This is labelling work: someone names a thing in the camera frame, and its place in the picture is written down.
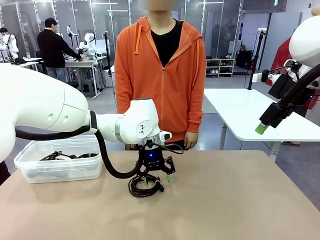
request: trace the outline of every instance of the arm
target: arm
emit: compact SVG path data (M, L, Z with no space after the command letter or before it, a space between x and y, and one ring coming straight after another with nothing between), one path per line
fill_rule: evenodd
M125 113L130 107L134 91L130 80L128 50L127 50L127 30L124 29L116 40L115 48L115 95L117 102L117 112Z
M71 57L74 57L74 58L76 58L76 59L81 59L81 56L78 54L78 53L75 53L75 51L73 51L70 47L69 47L69 45L68 45L68 43L66 43L66 41L61 37L61 36L59 36L59 35L57 35L58 36L58 41L59 41L59 46L60 46L60 48L61 48L61 50L65 53L65 54L67 54L67 55L69 55L69 56L71 56Z
M199 126L202 123L202 104L204 101L205 79L206 79L206 53L205 43L202 39L197 42L195 58L195 64L198 62L195 78L191 87L191 96L188 112L188 128L187 131L191 133L198 133Z

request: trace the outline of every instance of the ceiling light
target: ceiling light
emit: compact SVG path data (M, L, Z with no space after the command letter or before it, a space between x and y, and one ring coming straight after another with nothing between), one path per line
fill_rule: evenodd
M223 1L198 2L198 4L223 4Z
M128 12L128 10L107 10L108 12Z

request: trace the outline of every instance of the red object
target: red object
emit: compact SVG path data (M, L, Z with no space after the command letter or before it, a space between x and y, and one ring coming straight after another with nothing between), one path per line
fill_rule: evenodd
M289 52L289 43L290 43L290 40L291 40L291 37L286 40L279 48L278 48L278 51L276 52L276 55L275 55L275 58L274 58L274 61L273 61L273 64L272 64L272 67L271 69L277 69L277 68L281 68L284 66L285 62L288 60L288 59L292 59L292 56ZM288 71L285 69L285 68L282 68L280 70L277 70L277 72L281 72L283 74L287 73ZM266 82L267 85L269 86L272 86L272 81L271 80L268 80ZM316 95L319 95L320 94L320 90L316 91L315 93ZM304 105L305 108L308 108L308 109L312 109L316 103L317 103L317 100L319 99L318 96L313 96L310 98L310 100Z

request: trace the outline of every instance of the clear plastic bin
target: clear plastic bin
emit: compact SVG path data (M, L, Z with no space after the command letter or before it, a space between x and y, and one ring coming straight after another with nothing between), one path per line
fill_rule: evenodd
M98 154L94 157L61 160L40 159L62 151L66 155ZM94 135L81 135L68 139L51 141L31 141L14 158L15 166L22 171L29 183L52 183L96 179L103 165L99 144Z

